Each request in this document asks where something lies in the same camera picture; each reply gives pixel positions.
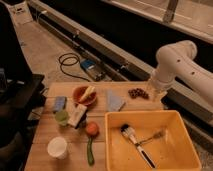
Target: paper cup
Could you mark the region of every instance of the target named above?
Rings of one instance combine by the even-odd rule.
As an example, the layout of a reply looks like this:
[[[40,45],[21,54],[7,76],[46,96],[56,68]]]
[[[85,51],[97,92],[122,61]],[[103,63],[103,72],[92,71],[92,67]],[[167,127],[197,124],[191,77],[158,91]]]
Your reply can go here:
[[[47,146],[47,152],[50,156],[57,159],[66,158],[68,153],[66,140],[62,137],[53,138]]]

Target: floor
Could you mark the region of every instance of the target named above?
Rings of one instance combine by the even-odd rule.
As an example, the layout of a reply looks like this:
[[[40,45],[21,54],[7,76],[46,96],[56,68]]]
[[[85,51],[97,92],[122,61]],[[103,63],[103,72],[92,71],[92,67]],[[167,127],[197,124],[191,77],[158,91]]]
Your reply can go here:
[[[43,83],[48,88],[51,82],[84,81],[63,74],[58,62],[65,53],[76,53],[37,22],[29,22],[16,28],[21,47],[34,73],[45,75]],[[90,79],[78,64],[65,68],[66,72]],[[213,155],[193,141],[201,160],[203,171],[213,170]]]

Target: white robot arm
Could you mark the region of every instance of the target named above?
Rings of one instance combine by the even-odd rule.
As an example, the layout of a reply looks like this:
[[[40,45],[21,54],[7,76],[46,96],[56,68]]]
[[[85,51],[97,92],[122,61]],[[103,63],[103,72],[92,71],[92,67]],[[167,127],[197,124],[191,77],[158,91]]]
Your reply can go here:
[[[213,73],[193,61],[196,54],[196,45],[189,40],[161,47],[156,53],[158,66],[149,82],[158,92],[166,91],[177,76],[213,106]]]

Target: yellow tray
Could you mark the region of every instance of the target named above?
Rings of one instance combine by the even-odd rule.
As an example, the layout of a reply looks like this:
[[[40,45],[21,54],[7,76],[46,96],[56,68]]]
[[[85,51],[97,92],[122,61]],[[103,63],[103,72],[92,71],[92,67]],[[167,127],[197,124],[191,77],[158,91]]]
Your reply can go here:
[[[151,170],[135,146],[120,131],[127,123],[138,140],[164,130],[161,138],[142,145],[158,171],[201,170],[200,160],[180,117],[174,110],[109,112],[105,115],[108,171]]]

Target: green vegetable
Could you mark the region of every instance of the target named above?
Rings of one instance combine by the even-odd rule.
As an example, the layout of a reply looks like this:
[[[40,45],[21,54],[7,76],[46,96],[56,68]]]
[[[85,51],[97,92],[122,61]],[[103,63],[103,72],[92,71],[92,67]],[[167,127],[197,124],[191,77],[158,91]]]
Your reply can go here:
[[[93,141],[93,138],[90,136],[89,141],[87,143],[87,160],[90,166],[92,166],[95,163],[93,153],[92,153],[92,141]]]

